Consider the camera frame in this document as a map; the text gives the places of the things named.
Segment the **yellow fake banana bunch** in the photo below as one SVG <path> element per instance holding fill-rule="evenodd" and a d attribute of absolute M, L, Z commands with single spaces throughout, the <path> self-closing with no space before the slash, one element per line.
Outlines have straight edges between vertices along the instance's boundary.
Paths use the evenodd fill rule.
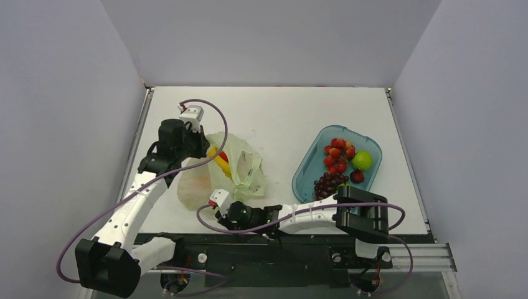
<path fill-rule="evenodd" d="M 208 151 L 207 154 L 209 158 L 213 157 L 215 154 L 217 154 L 217 148 L 214 146 L 211 147 L 211 149 Z M 228 177 L 229 179 L 232 179 L 232 172 L 231 172 L 229 163 L 226 163 L 225 161 L 223 161 L 219 157 L 219 154 L 214 158 L 214 162 L 216 163 L 217 166 L 220 167 L 220 169 L 222 170 L 222 172 L 225 174 L 226 177 Z"/>

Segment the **light green plastic bag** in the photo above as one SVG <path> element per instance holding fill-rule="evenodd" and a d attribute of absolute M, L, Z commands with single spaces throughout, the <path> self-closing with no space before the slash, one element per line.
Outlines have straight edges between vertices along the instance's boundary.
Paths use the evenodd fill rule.
<path fill-rule="evenodd" d="M 224 189 L 239 201 L 260 199 L 266 194 L 262 157 L 246 140 L 231 133 L 213 161 L 182 172 L 176 196 L 187 210 L 196 211 L 209 201 L 215 189 Z"/>

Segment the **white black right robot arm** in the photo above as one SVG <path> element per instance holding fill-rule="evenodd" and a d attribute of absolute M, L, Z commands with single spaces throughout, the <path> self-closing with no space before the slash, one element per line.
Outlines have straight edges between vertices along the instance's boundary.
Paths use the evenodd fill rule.
<path fill-rule="evenodd" d="M 332 228 L 354 238 L 352 260 L 366 266 L 373 260 L 389 262 L 380 250 L 389 240 L 387 199 L 351 186 L 340 186 L 334 194 L 306 204 L 250 207 L 216 189 L 209 203 L 216 208 L 219 224 L 228 230 L 255 232 L 279 239 L 305 230 Z"/>

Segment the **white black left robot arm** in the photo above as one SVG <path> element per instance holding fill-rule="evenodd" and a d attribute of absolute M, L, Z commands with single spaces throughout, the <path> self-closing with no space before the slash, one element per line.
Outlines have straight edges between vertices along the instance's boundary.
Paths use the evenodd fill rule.
<path fill-rule="evenodd" d="M 137 249 L 133 244 L 156 201 L 180 172 L 182 162 L 205 158 L 209 146 L 199 120 L 185 117 L 161 122 L 158 140 L 140 161 L 120 206 L 90 240 L 81 239 L 75 247 L 81 286 L 128 298 L 150 269 L 162 262 L 171 268 L 185 262 L 186 251 L 171 238 L 155 237 Z"/>

